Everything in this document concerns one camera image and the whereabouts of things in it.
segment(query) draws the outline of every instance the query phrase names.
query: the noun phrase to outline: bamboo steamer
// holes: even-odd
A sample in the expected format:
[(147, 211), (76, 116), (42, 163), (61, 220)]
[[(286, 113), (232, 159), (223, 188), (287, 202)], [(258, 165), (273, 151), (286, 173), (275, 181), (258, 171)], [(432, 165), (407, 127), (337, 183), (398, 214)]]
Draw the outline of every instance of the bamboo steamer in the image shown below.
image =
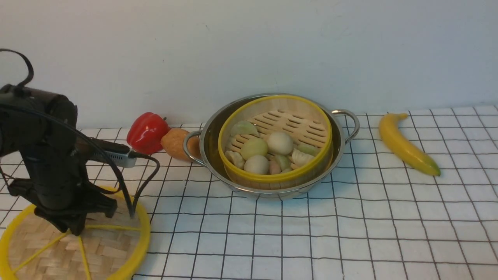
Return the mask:
[[(292, 171), (283, 174), (260, 175), (239, 169), (227, 159), (225, 152), (240, 152), (245, 142), (256, 137), (231, 135), (232, 127), (242, 120), (255, 125), (263, 140), (272, 132), (285, 132), (292, 137), (295, 147), (306, 143), (319, 148), (320, 152), (302, 167), (296, 166), (289, 155)], [(241, 106), (225, 121), (218, 138), (218, 151), (230, 180), (266, 190), (290, 188), (314, 179), (330, 166), (331, 148), (332, 125), (325, 112), (315, 103), (295, 95), (263, 97)]]

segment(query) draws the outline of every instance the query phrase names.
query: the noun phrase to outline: yellow spoke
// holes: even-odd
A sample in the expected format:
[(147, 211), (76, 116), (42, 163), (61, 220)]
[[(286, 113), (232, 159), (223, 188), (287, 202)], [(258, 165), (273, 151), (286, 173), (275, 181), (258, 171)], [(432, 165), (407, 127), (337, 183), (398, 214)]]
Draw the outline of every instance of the yellow spoke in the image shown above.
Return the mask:
[(66, 235), (68, 235), (69, 232), (66, 232), (64, 234), (62, 234), (61, 236), (57, 237), (56, 239), (50, 241), (47, 245), (45, 245), (43, 248), (41, 248), (40, 250), (36, 251), (36, 253), (34, 253), (31, 257), (29, 257), (26, 261), (24, 261), (22, 264), (20, 264), (13, 272), (16, 273), (17, 271), (19, 271), (19, 269), (21, 269), (22, 267), (24, 267), (25, 265), (27, 265), (29, 262), (31, 262), (34, 258), (36, 258), (38, 255), (40, 255), (43, 251), (45, 251), (48, 247), (54, 245), (57, 241), (61, 240), (62, 238), (64, 238)]
[(118, 225), (87, 225), (87, 229), (112, 229), (112, 230), (131, 230), (131, 231), (141, 231), (141, 228), (124, 227)]
[(90, 275), (90, 268), (88, 267), (87, 256), (85, 255), (85, 247), (83, 246), (83, 239), (81, 239), (81, 236), (78, 236), (78, 243), (80, 244), (81, 256), (83, 257), (83, 266), (85, 267), (85, 274), (87, 275), (88, 280), (92, 280), (92, 276)]

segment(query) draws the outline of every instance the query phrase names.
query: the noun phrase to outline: white wall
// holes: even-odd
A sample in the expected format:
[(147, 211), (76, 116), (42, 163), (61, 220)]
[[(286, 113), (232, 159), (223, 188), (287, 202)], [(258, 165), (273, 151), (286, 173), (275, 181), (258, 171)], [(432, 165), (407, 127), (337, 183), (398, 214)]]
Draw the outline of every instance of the white wall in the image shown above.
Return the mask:
[[(357, 113), (498, 102), (497, 26), (497, 0), (0, 1), (0, 47), (80, 127), (201, 122), (264, 92)], [(23, 78), (0, 56), (0, 85)]]

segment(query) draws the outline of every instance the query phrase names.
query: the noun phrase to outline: yellow banana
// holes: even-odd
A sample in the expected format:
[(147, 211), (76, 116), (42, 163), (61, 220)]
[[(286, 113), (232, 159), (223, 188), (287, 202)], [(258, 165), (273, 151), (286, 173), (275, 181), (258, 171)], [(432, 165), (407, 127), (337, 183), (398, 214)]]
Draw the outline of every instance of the yellow banana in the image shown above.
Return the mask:
[(386, 114), (378, 125), (378, 132), (384, 144), (401, 160), (414, 169), (431, 176), (441, 175), (437, 163), (417, 146), (408, 141), (398, 129), (398, 123), (407, 114)]

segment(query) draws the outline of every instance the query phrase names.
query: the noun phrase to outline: stainless steel pot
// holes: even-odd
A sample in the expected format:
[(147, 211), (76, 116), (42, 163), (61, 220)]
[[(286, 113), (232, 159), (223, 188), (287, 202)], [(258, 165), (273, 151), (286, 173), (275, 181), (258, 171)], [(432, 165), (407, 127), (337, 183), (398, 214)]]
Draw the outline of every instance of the stainless steel pot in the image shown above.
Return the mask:
[[(344, 153), (344, 146), (350, 140), (352, 140), (356, 136), (356, 134), (358, 134), (358, 131), (360, 130), (360, 121), (358, 120), (356, 115), (353, 114), (352, 112), (344, 109), (329, 111), (320, 104), (317, 104), (328, 115), (330, 122), (332, 124), (332, 142), (333, 142), (332, 152), (334, 153), (334, 155), (332, 157), (331, 166), (325, 172), (323, 172), (320, 176), (316, 177), (315, 179), (299, 186), (287, 189), (281, 189), (281, 190), (260, 190), (235, 184), (232, 181), (230, 181), (227, 173), (225, 172), (225, 167), (223, 166), (223, 162), (221, 161), (220, 155), (218, 154), (218, 148), (217, 148), (218, 135), (225, 120), (233, 112), (235, 112), (235, 110), (237, 110), (240, 106), (254, 99), (258, 99), (265, 96), (275, 96), (275, 95), (281, 95), (281, 94), (268, 93), (268, 94), (251, 95), (248, 97), (235, 100), (227, 104), (223, 108), (219, 109), (214, 115), (211, 116), (211, 118), (208, 120), (208, 122), (206, 123), (206, 125), (202, 130), (191, 132), (185, 137), (185, 140), (183, 141), (184, 152), (194, 162), (208, 168), (209, 171), (211, 171), (211, 173), (216, 178), (218, 178), (221, 182), (223, 182), (232, 191), (239, 192), (241, 195), (249, 198), (265, 199), (265, 200), (284, 200), (284, 199), (291, 199), (303, 193), (308, 192), (313, 186), (321, 183), (325, 179), (325, 177), (328, 174), (330, 174), (332, 169), (334, 169), (337, 163), (341, 160), (341, 157)], [(355, 123), (355, 128), (353, 132), (347, 138), (344, 137), (343, 128), (337, 122), (336, 117), (334, 116), (336, 114), (347, 115), (351, 117)], [(188, 140), (194, 136), (199, 136), (201, 158), (194, 157), (187, 149)]]

